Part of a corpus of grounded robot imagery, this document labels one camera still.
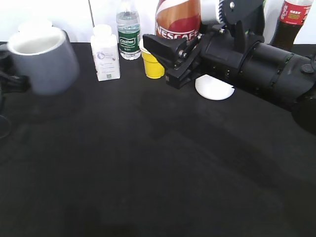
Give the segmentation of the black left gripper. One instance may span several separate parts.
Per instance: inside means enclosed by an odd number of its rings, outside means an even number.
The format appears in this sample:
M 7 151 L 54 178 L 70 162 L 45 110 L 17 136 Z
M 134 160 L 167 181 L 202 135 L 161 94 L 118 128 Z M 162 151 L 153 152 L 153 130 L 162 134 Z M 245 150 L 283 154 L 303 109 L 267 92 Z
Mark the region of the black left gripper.
M 0 91 L 23 93 L 30 88 L 29 78 L 17 73 L 6 44 L 0 45 Z

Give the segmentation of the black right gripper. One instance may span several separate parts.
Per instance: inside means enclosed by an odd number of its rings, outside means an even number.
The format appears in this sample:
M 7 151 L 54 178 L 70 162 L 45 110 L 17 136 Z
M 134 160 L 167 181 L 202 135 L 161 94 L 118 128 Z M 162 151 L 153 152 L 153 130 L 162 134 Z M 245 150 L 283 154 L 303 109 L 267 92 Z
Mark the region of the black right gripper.
M 234 80 L 246 56 L 246 43 L 245 32 L 232 37 L 227 29 L 212 28 L 198 43 L 201 47 L 199 55 L 188 68 L 182 69 L 183 62 L 179 52 L 187 47 L 186 38 L 166 39 L 156 35 L 143 35 L 144 47 L 165 70 L 185 71 L 179 78 L 171 72 L 166 74 L 166 83 L 177 89 L 203 75 L 212 76 L 226 83 Z

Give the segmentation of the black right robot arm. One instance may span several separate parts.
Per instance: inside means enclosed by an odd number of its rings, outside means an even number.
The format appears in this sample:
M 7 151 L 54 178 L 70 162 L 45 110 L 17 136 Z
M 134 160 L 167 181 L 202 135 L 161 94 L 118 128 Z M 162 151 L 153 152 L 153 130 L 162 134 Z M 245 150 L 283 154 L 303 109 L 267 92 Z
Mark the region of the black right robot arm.
M 316 131 L 315 57 L 264 43 L 261 0 L 222 0 L 218 24 L 186 44 L 145 34 L 144 47 L 166 69 L 174 88 L 209 75 L 291 112 L 295 122 Z

